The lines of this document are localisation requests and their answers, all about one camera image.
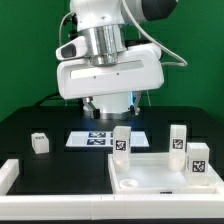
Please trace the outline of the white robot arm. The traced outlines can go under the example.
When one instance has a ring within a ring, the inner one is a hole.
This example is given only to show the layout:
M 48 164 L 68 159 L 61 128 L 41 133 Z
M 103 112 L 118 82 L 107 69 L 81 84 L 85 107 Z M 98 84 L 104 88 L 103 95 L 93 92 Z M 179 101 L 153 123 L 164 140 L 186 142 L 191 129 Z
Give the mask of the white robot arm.
M 167 18 L 178 0 L 70 0 L 77 37 L 60 43 L 57 82 L 64 99 L 80 99 L 84 114 L 95 119 L 122 119 L 139 113 L 144 90 L 164 82 L 161 60 L 167 53 L 174 66 L 187 62 L 153 39 L 126 42 L 124 28 Z

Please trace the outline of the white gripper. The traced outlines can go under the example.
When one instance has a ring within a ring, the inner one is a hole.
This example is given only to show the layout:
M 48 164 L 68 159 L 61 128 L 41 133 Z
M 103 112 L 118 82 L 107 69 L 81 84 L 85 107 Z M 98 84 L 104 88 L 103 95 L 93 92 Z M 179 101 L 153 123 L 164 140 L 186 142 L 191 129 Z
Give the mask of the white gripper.
M 59 93 L 64 99 L 83 98 L 84 114 L 99 119 L 93 96 L 133 91 L 130 113 L 138 115 L 140 91 L 158 89 L 164 83 L 160 57 L 161 49 L 150 43 L 129 47 L 111 66 L 92 66 L 87 58 L 61 62 L 57 68 Z

